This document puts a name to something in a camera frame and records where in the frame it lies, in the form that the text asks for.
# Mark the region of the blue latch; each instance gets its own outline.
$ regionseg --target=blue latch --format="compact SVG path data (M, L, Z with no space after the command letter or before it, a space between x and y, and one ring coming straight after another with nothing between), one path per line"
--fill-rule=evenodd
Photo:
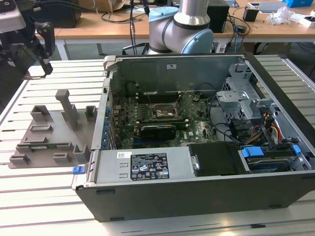
M249 156L263 156L264 152L261 150L261 147L245 147L242 150L243 156L249 157Z
M84 174L84 166L74 166L72 168L72 173L74 175L82 175L82 174Z
M298 155L298 154L301 153L301 149L300 149L300 147L297 144L293 145L292 148L295 151L295 154Z

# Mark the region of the white sticker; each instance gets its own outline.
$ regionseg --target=white sticker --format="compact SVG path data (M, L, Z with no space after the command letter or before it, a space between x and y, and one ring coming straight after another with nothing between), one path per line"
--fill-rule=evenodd
M166 69L167 70L174 70L174 69L176 69L176 64L167 64Z
M130 158L131 155L131 151L117 152L117 158Z

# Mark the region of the black box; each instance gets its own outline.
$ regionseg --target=black box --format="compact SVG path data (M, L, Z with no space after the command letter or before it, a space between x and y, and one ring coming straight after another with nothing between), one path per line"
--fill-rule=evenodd
M247 22L254 22L258 11L258 9L245 8L243 20Z
M78 0L63 0L79 4ZM55 28L75 28L80 17L81 11L68 6L52 5L44 6L41 11L32 12L31 16L40 23L50 22Z
M210 17L209 28L213 33L223 33L230 6L224 0L211 0L207 14Z

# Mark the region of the warning label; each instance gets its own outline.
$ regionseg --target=warning label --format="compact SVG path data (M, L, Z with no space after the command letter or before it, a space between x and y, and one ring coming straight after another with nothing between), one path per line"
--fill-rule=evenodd
M130 168L133 181L169 178L166 153L131 155Z

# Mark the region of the aluminum profile table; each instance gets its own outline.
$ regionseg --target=aluminum profile table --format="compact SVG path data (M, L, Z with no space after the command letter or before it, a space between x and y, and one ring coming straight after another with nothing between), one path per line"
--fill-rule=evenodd
M257 59L315 126L315 92L310 79L288 59ZM55 93L69 89L70 102L77 109L98 106L104 80L102 60L55 61L52 66L54 72L46 79L24 81L0 116L1 236L315 234L315 191L284 209L99 223L72 190L71 167L9 169L7 163L31 122L29 112L35 104L60 110Z

